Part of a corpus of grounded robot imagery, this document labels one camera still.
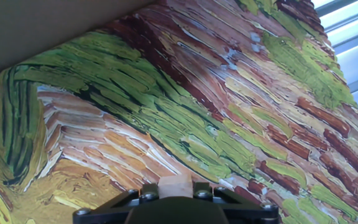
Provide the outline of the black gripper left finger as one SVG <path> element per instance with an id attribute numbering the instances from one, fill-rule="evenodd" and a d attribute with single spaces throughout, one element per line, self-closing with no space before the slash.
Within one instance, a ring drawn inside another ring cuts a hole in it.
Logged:
<path id="1" fill-rule="evenodd" d="M 144 184 L 140 190 L 130 189 L 120 193 L 98 208 L 80 208 L 73 212 L 72 224 L 125 223 L 130 211 L 147 202 L 158 200 L 158 185 Z"/>

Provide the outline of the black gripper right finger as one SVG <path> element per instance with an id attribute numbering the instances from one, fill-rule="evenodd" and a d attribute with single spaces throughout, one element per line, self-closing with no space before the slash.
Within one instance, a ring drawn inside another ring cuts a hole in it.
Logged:
<path id="1" fill-rule="evenodd" d="M 204 220 L 210 223 L 279 224 L 278 206 L 255 203 L 227 187 L 213 188 L 207 182 L 193 184 L 193 198 Z"/>

